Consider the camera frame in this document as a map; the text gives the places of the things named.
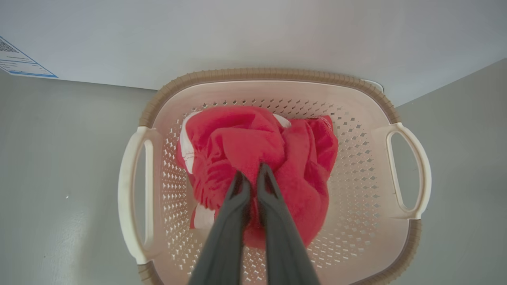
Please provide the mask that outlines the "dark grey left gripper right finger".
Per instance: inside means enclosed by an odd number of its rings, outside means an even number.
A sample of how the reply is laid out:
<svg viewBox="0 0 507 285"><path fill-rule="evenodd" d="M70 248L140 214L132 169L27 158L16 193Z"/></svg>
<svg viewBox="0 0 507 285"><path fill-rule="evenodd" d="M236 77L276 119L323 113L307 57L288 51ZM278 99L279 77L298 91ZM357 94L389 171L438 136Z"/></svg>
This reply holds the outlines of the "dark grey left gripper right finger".
<svg viewBox="0 0 507 285"><path fill-rule="evenodd" d="M267 285L320 285L273 171L265 163L259 167L257 200L265 229Z"/></svg>

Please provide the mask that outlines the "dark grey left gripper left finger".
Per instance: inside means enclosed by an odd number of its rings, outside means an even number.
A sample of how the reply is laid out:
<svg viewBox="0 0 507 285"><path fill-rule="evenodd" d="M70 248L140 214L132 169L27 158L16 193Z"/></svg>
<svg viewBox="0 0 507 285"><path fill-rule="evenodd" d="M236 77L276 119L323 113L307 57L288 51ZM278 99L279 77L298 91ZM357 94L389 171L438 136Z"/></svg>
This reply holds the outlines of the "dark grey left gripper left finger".
<svg viewBox="0 0 507 285"><path fill-rule="evenodd" d="M235 174L188 285L241 285L243 233L250 221L251 184Z"/></svg>

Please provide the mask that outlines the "red cloth garment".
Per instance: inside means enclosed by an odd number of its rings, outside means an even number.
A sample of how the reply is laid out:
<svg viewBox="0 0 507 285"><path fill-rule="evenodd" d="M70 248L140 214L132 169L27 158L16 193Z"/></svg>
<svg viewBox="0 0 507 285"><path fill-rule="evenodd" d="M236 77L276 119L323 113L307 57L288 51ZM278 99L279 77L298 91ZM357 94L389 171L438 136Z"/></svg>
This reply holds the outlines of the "red cloth garment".
<svg viewBox="0 0 507 285"><path fill-rule="evenodd" d="M308 247L324 225L328 179L339 142L330 116L288 120L265 108L225 106L193 112L183 121L176 160L188 174L197 202L192 229L210 229L237 173L252 185L244 242L263 249L256 180L261 164L272 169L287 208Z"/></svg>

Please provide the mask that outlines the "cream perforated laundry basket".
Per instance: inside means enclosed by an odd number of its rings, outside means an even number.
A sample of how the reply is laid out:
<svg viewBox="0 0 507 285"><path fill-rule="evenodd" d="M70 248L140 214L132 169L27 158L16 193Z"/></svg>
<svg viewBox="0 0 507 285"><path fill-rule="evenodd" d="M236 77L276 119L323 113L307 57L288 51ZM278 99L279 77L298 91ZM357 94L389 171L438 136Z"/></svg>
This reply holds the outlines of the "cream perforated laundry basket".
<svg viewBox="0 0 507 285"><path fill-rule="evenodd" d="M176 145L186 116L257 106L287 119L330 116L339 153L330 204L307 252L321 285L387 285L413 260L431 196L423 146L382 88L354 76L285 68L180 76L147 104L121 162L122 235L145 285L184 285L208 236L190 229L196 202Z"/></svg>

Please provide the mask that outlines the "white front-load washing machine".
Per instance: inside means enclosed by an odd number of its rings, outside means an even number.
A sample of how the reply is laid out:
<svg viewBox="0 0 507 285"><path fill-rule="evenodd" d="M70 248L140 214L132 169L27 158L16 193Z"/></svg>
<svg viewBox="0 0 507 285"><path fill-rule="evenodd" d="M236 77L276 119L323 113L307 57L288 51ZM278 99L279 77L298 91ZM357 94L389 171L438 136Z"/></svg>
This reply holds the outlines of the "white front-load washing machine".
<svg viewBox="0 0 507 285"><path fill-rule="evenodd" d="M62 80L159 89L282 67L402 105L507 57L507 0L0 0L0 36Z"/></svg>

